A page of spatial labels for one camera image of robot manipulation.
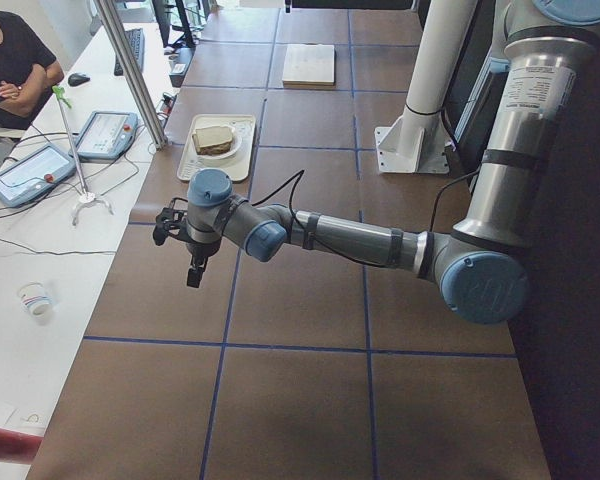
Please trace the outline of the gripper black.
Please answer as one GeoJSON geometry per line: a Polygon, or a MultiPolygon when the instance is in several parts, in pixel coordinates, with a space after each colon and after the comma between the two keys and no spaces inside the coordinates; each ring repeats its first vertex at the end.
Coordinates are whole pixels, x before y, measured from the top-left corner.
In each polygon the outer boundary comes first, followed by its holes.
{"type": "Polygon", "coordinates": [[[199,287],[200,278],[203,277],[207,268],[208,258],[219,251],[219,241],[210,243],[191,241],[187,243],[187,250],[191,254],[192,260],[187,272],[186,285],[199,287]]]}

